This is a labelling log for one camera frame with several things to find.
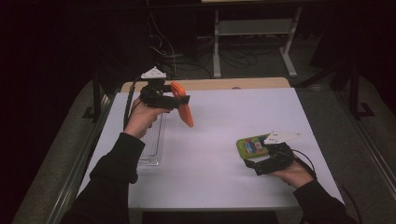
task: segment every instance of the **person's left hand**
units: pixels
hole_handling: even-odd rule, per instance
[[[133,111],[124,132],[139,139],[146,134],[147,129],[157,119],[158,115],[171,111],[169,109],[148,107],[140,99],[134,100],[131,110]]]

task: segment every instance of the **long-sleeved black shirt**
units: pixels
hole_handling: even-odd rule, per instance
[[[121,133],[112,150],[93,168],[91,181],[61,223],[129,223],[128,188],[137,181],[136,168],[144,146],[139,139]],[[316,180],[295,190],[294,196],[309,223],[357,223]]]

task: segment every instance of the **hand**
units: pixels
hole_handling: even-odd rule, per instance
[[[169,109],[148,107],[140,99],[134,100],[132,110],[124,132],[139,139],[146,134],[147,129],[157,119],[158,115],[170,112]]]
[[[309,174],[297,161],[293,161],[291,166],[288,168],[273,172],[270,175],[280,177],[283,181],[295,188],[302,187],[303,185],[314,180],[314,177]]]

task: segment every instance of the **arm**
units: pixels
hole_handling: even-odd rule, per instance
[[[346,207],[332,197],[298,162],[294,161],[287,169],[273,172],[272,175],[296,188],[293,194],[308,223],[357,223],[347,215]]]
[[[134,101],[127,127],[112,150],[97,162],[89,184],[61,223],[129,223],[128,188],[137,180],[137,162],[145,146],[139,139],[159,114],[169,111],[139,102]]]

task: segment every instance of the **white tabletop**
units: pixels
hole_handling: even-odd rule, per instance
[[[129,206],[147,210],[276,210],[298,207],[294,189],[257,176],[239,157],[236,141],[272,131],[300,133],[287,144],[314,163],[318,181],[343,201],[292,88],[188,91],[194,127],[176,110],[166,116],[159,166],[138,166]],[[122,132],[127,93],[118,93],[80,190]]]

